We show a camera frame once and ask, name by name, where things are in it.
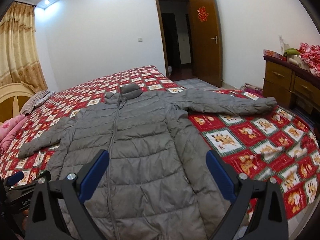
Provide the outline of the dark wooden door frame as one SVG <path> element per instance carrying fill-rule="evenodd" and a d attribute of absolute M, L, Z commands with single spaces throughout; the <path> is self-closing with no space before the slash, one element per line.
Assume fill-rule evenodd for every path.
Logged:
<path fill-rule="evenodd" d="M 165 63 L 165 74 L 172 81 L 191 79 L 193 55 L 189 0 L 155 0 Z"/>

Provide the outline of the red paper door decoration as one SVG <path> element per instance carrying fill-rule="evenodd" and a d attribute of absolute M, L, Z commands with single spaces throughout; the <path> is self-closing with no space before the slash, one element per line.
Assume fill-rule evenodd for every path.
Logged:
<path fill-rule="evenodd" d="M 206 22 L 209 16 L 209 13 L 206 11 L 206 7 L 199 7 L 199 9 L 197 9 L 197 16 L 200 22 Z"/>

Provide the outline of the red patterned bedspread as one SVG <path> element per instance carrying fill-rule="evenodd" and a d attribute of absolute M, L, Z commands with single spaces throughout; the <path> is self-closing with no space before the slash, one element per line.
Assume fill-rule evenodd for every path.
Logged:
<path fill-rule="evenodd" d="M 23 171 L 21 184 L 31 182 L 46 168 L 55 147 L 20 160 L 20 147 L 56 124 L 62 117 L 74 117 L 80 109 L 102 102 L 107 92 L 136 83 L 143 91 L 182 87 L 162 75 L 156 67 L 133 68 L 103 76 L 50 96 L 27 116 L 25 123 L 1 152 L 1 177 Z M 304 213 L 316 200 L 319 186 L 319 146 L 309 126 L 298 116 L 282 109 L 261 117 L 232 117 L 190 114 L 189 120 L 210 147 L 237 172 L 249 178 L 276 178 L 284 194 L 287 216 Z"/>

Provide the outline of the yellow curtain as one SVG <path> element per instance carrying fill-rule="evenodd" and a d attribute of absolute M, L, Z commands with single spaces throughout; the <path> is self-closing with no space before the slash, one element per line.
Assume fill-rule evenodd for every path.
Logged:
<path fill-rule="evenodd" d="M 1 86 L 20 83 L 34 93 L 48 88 L 35 32 L 35 6 L 12 3 L 1 20 Z"/>

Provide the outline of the brown wooden dresser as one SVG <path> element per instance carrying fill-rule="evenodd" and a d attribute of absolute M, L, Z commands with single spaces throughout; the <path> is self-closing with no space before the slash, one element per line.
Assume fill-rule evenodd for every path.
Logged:
<path fill-rule="evenodd" d="M 264 56 L 263 96 L 274 97 L 281 107 L 319 122 L 319 78 L 281 59 Z"/>

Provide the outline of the green folded cloth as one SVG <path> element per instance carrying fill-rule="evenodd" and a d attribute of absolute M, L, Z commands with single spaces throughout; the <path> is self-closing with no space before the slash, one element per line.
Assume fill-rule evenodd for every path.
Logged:
<path fill-rule="evenodd" d="M 300 51 L 298 51 L 295 48 L 289 48 L 289 49 L 284 51 L 284 56 L 285 57 L 291 57 L 291 56 L 295 56 L 295 55 L 297 55 L 297 56 L 300 55 Z"/>

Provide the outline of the beige wooden headboard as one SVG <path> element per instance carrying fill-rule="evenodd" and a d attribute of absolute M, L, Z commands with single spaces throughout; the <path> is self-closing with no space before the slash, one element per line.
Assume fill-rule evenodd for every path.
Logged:
<path fill-rule="evenodd" d="M 11 83 L 1 87 L 1 125 L 6 120 L 19 115 L 23 105 L 35 93 L 21 83 Z"/>

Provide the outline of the red white floral cloth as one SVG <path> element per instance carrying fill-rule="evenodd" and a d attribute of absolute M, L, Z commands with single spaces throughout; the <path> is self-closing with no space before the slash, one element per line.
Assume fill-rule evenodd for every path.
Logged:
<path fill-rule="evenodd" d="M 309 66 L 311 74 L 320 77 L 320 46 L 301 43 L 298 51 L 302 61 Z"/>

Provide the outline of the brown wooden door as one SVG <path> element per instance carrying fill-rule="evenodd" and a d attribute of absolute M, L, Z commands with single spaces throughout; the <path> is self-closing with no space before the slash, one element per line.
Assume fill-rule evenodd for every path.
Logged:
<path fill-rule="evenodd" d="M 209 13 L 206 22 L 200 22 L 197 16 L 199 7 L 206 7 Z M 190 21 L 193 65 L 196 76 L 214 85 L 221 87 L 222 78 L 222 44 L 219 14 L 215 0 L 189 0 L 188 14 Z M 218 36 L 215 43 L 211 37 Z"/>

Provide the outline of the red flat box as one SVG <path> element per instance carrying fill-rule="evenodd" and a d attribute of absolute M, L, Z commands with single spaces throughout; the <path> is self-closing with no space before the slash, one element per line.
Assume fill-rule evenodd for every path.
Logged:
<path fill-rule="evenodd" d="M 270 57 L 274 57 L 276 59 L 280 59 L 280 60 L 283 60 L 283 61 L 287 61 L 287 58 L 284 57 L 283 55 L 281 55 L 280 53 L 277 53 L 275 51 L 271 51 L 271 50 L 267 50 L 267 49 L 264 49 L 263 50 L 263 54 L 265 56 L 270 56 Z"/>

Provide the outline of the grey puffer jacket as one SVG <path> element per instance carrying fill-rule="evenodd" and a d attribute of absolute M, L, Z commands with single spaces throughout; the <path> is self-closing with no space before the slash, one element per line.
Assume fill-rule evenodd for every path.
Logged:
<path fill-rule="evenodd" d="M 23 144 L 23 159 L 57 145 L 46 166 L 53 180 L 78 172 L 101 149 L 110 156 L 86 207 L 108 239 L 207 239 L 229 208 L 206 165 L 208 144 L 189 112 L 253 115 L 276 107 L 200 89 L 144 92 L 137 84 L 64 117 Z"/>

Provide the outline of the pink folded blanket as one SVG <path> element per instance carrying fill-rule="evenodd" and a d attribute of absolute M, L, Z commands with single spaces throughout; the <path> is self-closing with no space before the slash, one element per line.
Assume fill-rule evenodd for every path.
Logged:
<path fill-rule="evenodd" d="M 15 139 L 16 134 L 25 124 L 27 117 L 23 114 L 17 115 L 6 120 L 1 125 L 1 154 L 7 152 L 10 144 Z"/>

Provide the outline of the grey pillow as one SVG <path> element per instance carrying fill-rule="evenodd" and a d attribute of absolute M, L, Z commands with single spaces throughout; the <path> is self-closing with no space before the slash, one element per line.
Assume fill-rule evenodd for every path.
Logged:
<path fill-rule="evenodd" d="M 55 91 L 42 90 L 33 95 L 22 107 L 20 114 L 29 115 L 34 109 L 42 106 L 51 96 L 55 94 Z"/>

